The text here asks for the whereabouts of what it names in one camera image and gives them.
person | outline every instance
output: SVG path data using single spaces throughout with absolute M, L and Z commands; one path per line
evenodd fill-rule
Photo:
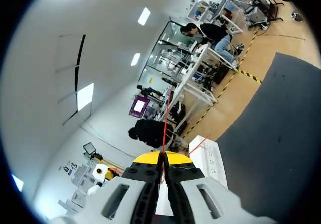
M 188 37 L 202 37 L 200 45 L 211 43 L 211 49 L 224 57 L 233 67 L 237 68 L 239 64 L 238 61 L 226 50 L 228 44 L 231 42 L 231 35 L 228 34 L 226 30 L 227 28 L 223 25 L 219 27 L 210 23 L 200 25 L 188 23 L 186 26 L 181 27 L 181 33 L 183 35 Z
M 128 131 L 128 134 L 132 139 L 143 141 L 158 149 L 163 144 L 164 126 L 165 123 L 161 121 L 141 119 Z M 165 144 L 169 144 L 173 130 L 172 125 L 166 125 Z
M 155 94 L 158 95 L 159 97 L 162 97 L 162 96 L 163 96 L 163 94 L 162 94 L 161 92 L 159 92 L 159 91 L 157 91 L 157 90 L 155 90 L 155 89 L 153 89 L 153 88 L 151 88 L 151 87 L 149 87 L 149 88 L 143 88 L 142 85 L 138 85 L 138 86 L 137 86 L 137 89 L 140 89 L 140 90 L 141 90 L 141 91 L 140 91 L 140 94 L 143 95 L 143 96 L 145 96 L 145 97 L 147 97 L 147 96 L 149 96 L 149 95 L 153 96 L 153 93 L 155 93 Z

screw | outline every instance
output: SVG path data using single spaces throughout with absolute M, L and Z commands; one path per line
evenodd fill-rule
M 152 170 L 147 170 L 147 171 L 146 171 L 146 175 L 154 175 L 154 171 L 152 171 Z
M 192 173 L 192 174 L 195 174 L 195 173 L 197 172 L 197 169 L 196 169 L 196 168 L 191 168 L 191 169 L 189 170 L 189 172 Z
M 130 172 L 130 173 L 137 173 L 137 171 L 138 171 L 138 170 L 135 169 L 135 168 L 130 168 L 130 169 L 129 169 L 129 172 Z

desk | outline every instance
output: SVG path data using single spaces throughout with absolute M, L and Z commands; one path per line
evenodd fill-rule
M 192 95 L 197 97 L 199 100 L 202 100 L 203 102 L 205 102 L 206 104 L 208 104 L 210 106 L 213 106 L 213 102 L 217 102 L 217 100 L 214 98 L 212 93 L 209 92 L 208 94 L 206 94 L 206 92 L 202 92 L 199 89 L 197 89 L 196 87 L 188 84 L 188 81 L 193 77 L 193 75 L 197 71 L 198 67 L 202 63 L 203 58 L 206 56 L 206 54 L 208 52 L 207 49 L 208 49 L 208 45 L 207 44 L 205 44 L 201 48 L 199 48 L 199 51 L 201 51 L 199 57 L 197 58 L 197 60 L 196 60 L 196 62 L 194 64 L 190 64 L 189 65 L 189 67 L 187 69 L 187 73 L 182 77 L 181 82 L 179 83 L 179 85 L 174 90 L 173 98 L 172 98 L 172 101 L 170 102 L 170 105 L 169 105 L 169 110 L 171 110 L 171 108 L 177 103 L 179 97 L 182 95 L 184 90 L 186 90 L 187 92 L 191 93 Z M 163 106 L 161 107 L 161 109 L 160 109 L 163 113 L 161 115 L 156 116 L 155 120 L 158 120 L 158 121 L 164 121 L 165 120 L 166 107 L 167 107 L 167 102 L 165 102 L 163 104 Z M 187 117 L 191 113 L 192 113 L 192 111 L 189 111 L 185 115 L 185 117 L 178 124 L 178 126 L 175 128 L 175 130 L 182 125 L 182 123 L 187 119 Z

computer monitor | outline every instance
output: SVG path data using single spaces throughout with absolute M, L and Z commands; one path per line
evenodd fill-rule
M 131 106 L 129 115 L 141 118 L 144 115 L 149 102 L 150 100 L 145 97 L 136 96 L 135 101 Z

white wall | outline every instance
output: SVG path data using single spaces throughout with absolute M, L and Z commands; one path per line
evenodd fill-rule
M 5 58 L 0 104 L 5 152 L 12 172 L 25 183 L 27 201 L 59 146 L 82 123 L 76 115 L 62 127 L 59 119 L 54 77 L 58 37 L 87 35 L 78 88 L 95 84 L 95 111 L 137 78 L 168 20 L 152 4 L 146 25 L 138 24 L 144 6 L 143 0 L 35 0 L 23 17 Z M 137 52 L 141 59 L 131 67 Z
M 90 133 L 79 128 L 59 148 L 46 169 L 35 197 L 36 211 L 42 217 L 52 219 L 66 213 L 65 209 L 57 202 L 59 199 L 63 202 L 71 199 L 76 187 L 71 183 L 70 177 L 58 169 L 67 161 L 73 161 L 78 165 L 83 163 L 85 158 L 82 156 L 84 152 L 82 146 L 84 144 L 92 142 L 99 154 L 125 168 L 132 164 L 134 158 L 112 148 L 99 138 L 104 138 L 109 144 L 135 157 L 150 151 L 151 148 L 146 144 L 128 136 L 128 130 L 138 120 L 138 118 L 128 115 L 134 96 L 138 93 L 136 85 L 137 83 L 134 82 L 114 95 L 87 120 L 95 130 L 84 123 L 82 127 Z

